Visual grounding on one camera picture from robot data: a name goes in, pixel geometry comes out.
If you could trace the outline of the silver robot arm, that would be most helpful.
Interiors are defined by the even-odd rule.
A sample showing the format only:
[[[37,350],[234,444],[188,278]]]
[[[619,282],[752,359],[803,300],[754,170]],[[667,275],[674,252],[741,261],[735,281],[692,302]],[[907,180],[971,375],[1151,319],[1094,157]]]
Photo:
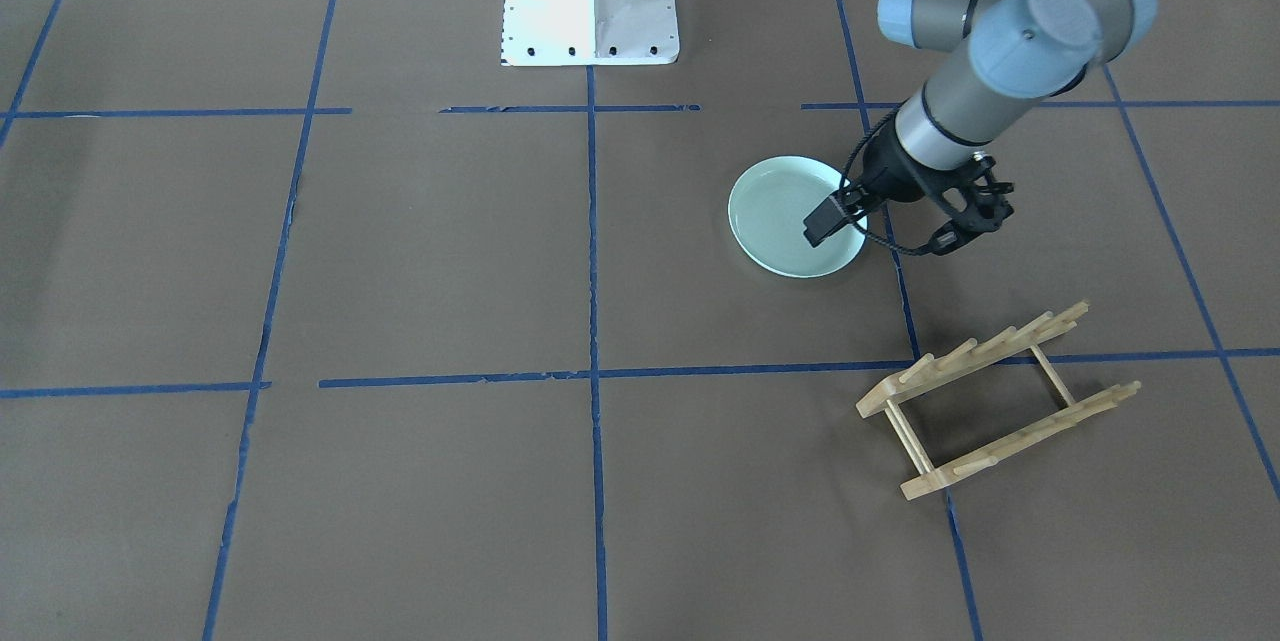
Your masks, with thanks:
[[[812,246],[886,203],[928,200],[945,223],[913,255],[948,255],[1012,212],[986,148],[1030,109],[1123,56],[1153,26],[1158,0],[878,0],[884,38],[945,61],[867,131],[841,179],[804,221]]]

